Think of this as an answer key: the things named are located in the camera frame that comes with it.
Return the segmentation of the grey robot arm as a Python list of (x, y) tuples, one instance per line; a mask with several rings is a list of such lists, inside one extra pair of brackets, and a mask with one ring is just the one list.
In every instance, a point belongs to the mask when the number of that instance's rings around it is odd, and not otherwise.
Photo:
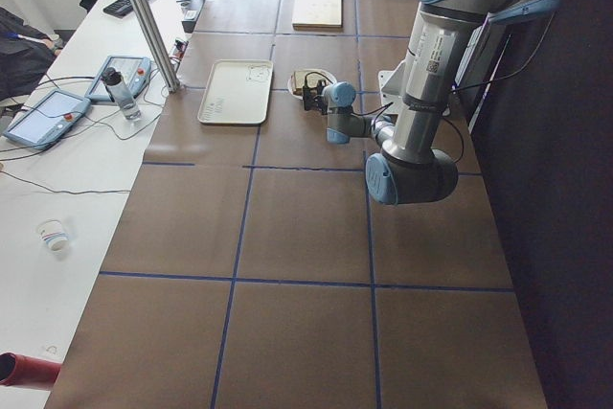
[(432, 142), (447, 106), (473, 31), (485, 21), (530, 21), (555, 11), (560, 0), (419, 0), (405, 59), (390, 80), (397, 84), (399, 112), (359, 115), (352, 108), (356, 91), (347, 82), (318, 82), (302, 91), (306, 110), (328, 121), (327, 139), (373, 138), (380, 151), (365, 163), (370, 196), (387, 205), (426, 203), (452, 194), (458, 181), (455, 162)]

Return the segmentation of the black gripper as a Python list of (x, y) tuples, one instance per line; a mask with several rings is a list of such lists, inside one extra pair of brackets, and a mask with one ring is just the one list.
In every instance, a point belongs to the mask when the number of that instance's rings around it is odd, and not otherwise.
[(308, 85), (308, 80), (304, 79), (302, 87), (302, 100), (304, 111), (319, 111), (322, 115), (328, 113), (328, 104), (325, 102), (323, 93), (329, 85), (327, 79), (318, 79), (314, 87)]

